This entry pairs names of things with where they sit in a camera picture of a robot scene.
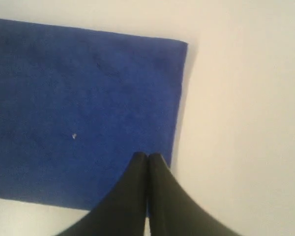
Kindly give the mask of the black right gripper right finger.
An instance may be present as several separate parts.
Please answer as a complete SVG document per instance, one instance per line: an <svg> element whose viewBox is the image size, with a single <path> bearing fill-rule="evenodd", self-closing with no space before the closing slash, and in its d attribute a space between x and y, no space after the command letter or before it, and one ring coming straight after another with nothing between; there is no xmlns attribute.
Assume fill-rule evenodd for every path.
<svg viewBox="0 0 295 236"><path fill-rule="evenodd" d="M149 155L148 211L152 236L237 236L194 202L159 153Z"/></svg>

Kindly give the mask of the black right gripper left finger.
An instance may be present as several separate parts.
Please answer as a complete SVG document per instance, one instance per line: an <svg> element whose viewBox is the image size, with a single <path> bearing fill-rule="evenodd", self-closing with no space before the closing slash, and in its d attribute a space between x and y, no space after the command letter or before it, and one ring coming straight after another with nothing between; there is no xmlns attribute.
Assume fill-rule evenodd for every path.
<svg viewBox="0 0 295 236"><path fill-rule="evenodd" d="M142 236L147 210L148 157L133 154L112 190L60 236Z"/></svg>

